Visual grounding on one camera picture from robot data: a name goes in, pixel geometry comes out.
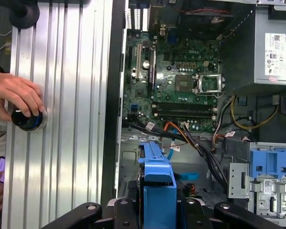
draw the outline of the power supply label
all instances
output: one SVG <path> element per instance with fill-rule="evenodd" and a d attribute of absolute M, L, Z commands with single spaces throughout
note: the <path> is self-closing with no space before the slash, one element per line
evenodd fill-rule
<path fill-rule="evenodd" d="M 286 34 L 265 33 L 265 75 L 286 75 Z"/>

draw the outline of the yellow cable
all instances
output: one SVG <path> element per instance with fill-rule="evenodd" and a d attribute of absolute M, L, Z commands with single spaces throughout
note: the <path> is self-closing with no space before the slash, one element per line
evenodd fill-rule
<path fill-rule="evenodd" d="M 278 111 L 278 106 L 276 106 L 276 110 L 274 111 L 274 113 L 269 118 L 267 118 L 266 120 L 260 122 L 259 124 L 255 125 L 255 126 L 244 126 L 244 125 L 239 124 L 236 121 L 236 119 L 235 119 L 235 116 L 234 116 L 234 103 L 235 103 L 235 100 L 236 100 L 236 96 L 233 97 L 231 105 L 230 105 L 232 120 L 233 120 L 233 122 L 235 123 L 236 126 L 238 126 L 239 128 L 245 129 L 245 130 L 257 129 L 257 128 L 265 125 L 267 122 L 269 122 L 276 115 L 276 113 Z"/>

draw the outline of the metal frame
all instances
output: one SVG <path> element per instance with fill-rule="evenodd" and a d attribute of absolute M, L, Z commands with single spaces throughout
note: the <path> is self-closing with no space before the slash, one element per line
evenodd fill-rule
<path fill-rule="evenodd" d="M 39 8 L 34 28 L 13 29 L 11 73 L 41 86 L 49 117 L 32 133 L 8 125 L 3 229 L 101 201 L 112 0 Z"/>

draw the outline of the black cable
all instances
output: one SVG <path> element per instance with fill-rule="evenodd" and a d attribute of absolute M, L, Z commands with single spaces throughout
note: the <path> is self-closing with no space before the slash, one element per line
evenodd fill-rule
<path fill-rule="evenodd" d="M 147 133 L 153 136 L 158 137 L 167 137 L 167 138 L 175 138 L 178 140 L 181 140 L 183 142 L 188 142 L 187 139 L 184 139 L 184 137 L 181 134 L 175 134 L 170 133 L 168 131 L 164 131 L 158 128 L 155 128 L 155 126 L 152 128 L 151 131 L 145 129 L 145 126 L 143 123 L 141 123 L 139 120 L 134 120 L 136 123 L 127 123 L 128 126 L 135 128 L 139 131 L 142 131 L 143 133 Z M 191 133 L 189 130 L 185 129 L 185 133 L 188 136 L 188 140 L 191 143 L 191 145 L 197 150 L 198 154 L 205 159 L 205 161 L 208 164 L 208 167 L 214 176 L 214 178 L 218 181 L 218 183 L 223 187 L 225 191 L 227 191 L 227 181 L 225 178 L 225 174 L 223 172 L 223 168 L 221 167 L 219 161 L 217 158 L 210 152 L 209 149 L 207 149 L 206 146 L 201 144 L 200 142 L 195 142 L 195 140 L 192 138 Z"/>
<path fill-rule="evenodd" d="M 227 180 L 225 178 L 224 170 L 223 170 L 222 166 L 220 165 L 218 159 L 211 153 L 211 151 L 207 147 L 205 147 L 205 145 L 198 143 L 198 142 L 196 143 L 193 140 L 191 133 L 189 132 L 189 130 L 185 126 L 184 126 L 184 131 L 187 134 L 190 142 L 193 144 L 193 147 L 195 147 L 196 149 L 199 149 L 199 147 L 201 148 L 201 151 L 205 155 L 204 159 L 206 160 L 212 175 L 219 182 L 219 184 L 223 187 L 224 191 L 227 192 L 228 183 L 227 183 Z M 218 171 L 216 170 L 214 163 L 217 166 L 219 172 L 221 173 L 221 176 L 218 174 Z"/>

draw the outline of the wire bundle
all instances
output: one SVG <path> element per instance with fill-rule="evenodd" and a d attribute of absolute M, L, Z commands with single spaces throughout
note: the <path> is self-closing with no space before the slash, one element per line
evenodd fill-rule
<path fill-rule="evenodd" d="M 168 122 L 165 125 L 164 130 L 154 126 L 152 130 L 149 131 L 145 129 L 146 126 L 142 122 L 140 122 L 140 120 L 138 120 L 137 118 L 134 118 L 132 121 L 133 122 L 128 123 L 128 126 L 133 127 L 137 130 L 140 130 L 143 133 L 151 134 L 153 136 L 158 136 L 160 138 L 162 137 L 174 138 L 174 139 L 178 139 L 180 141 L 184 141 L 190 144 L 193 148 L 197 150 L 198 154 L 205 159 L 208 165 L 208 168 L 210 172 L 212 173 L 213 177 L 223 187 L 224 191 L 227 192 L 228 183 L 225 177 L 224 170 L 222 166 L 220 165 L 218 159 L 211 153 L 211 151 L 205 145 L 193 139 L 186 125 L 183 125 L 184 132 L 180 129 L 180 127 L 178 127 L 176 124 L 172 122 Z M 172 126 L 173 128 L 175 128 L 179 132 L 179 134 L 174 134 L 174 133 L 167 131 L 168 126 Z"/>

